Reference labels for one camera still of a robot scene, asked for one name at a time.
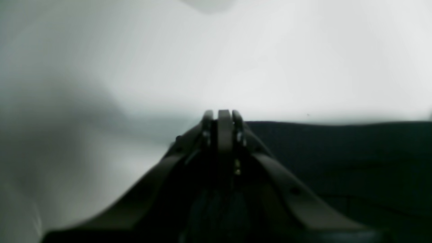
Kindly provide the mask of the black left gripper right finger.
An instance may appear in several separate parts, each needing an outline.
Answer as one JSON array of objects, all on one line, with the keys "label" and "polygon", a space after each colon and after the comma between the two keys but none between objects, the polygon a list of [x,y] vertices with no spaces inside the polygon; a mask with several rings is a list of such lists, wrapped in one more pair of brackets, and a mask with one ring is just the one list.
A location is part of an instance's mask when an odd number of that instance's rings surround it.
[{"label": "black left gripper right finger", "polygon": [[387,243],[388,232],[358,223],[311,191],[284,168],[232,112],[234,172],[255,182],[248,203],[258,203],[260,226],[253,240],[266,243]]}]

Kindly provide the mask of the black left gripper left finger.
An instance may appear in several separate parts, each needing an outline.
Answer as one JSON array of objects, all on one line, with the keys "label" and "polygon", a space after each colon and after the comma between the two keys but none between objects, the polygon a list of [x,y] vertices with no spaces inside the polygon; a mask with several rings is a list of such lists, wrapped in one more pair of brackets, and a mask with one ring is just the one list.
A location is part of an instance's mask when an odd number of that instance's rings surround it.
[{"label": "black left gripper left finger", "polygon": [[178,242],[204,187],[231,189],[233,118],[204,113],[163,158],[119,200],[74,227],[46,234],[43,243]]}]

